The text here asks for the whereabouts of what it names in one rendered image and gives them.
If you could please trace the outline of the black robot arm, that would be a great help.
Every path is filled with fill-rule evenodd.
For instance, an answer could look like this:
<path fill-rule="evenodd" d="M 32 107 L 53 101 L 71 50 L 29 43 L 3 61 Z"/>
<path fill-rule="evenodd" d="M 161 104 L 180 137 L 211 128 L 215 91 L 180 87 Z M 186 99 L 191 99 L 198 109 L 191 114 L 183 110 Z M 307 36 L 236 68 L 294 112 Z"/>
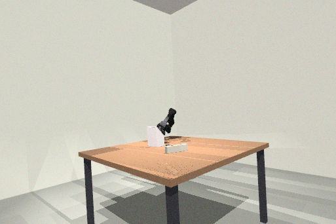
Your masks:
<path fill-rule="evenodd" d="M 175 109 L 170 108 L 166 118 L 163 121 L 161 121 L 160 123 L 157 124 L 157 128 L 161 132 L 164 131 L 166 129 L 166 127 L 169 129 L 169 130 L 166 130 L 166 132 L 168 134 L 171 132 L 171 127 L 174 124 L 174 115 L 176 114 L 176 112 L 177 111 Z M 169 124 L 167 124 L 167 123 L 169 123 Z"/>

